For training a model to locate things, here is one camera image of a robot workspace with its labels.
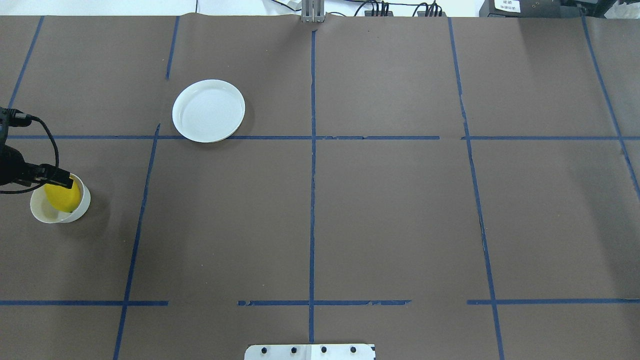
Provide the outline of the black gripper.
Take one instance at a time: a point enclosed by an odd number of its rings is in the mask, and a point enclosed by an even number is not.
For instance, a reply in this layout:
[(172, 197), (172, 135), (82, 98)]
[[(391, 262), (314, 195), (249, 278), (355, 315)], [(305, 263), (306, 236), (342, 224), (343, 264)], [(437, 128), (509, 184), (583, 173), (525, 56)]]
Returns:
[(70, 172), (51, 164), (30, 164), (22, 153), (11, 146), (3, 145), (0, 154), (0, 185), (16, 183), (22, 186), (40, 185), (58, 186), (71, 189), (74, 184)]

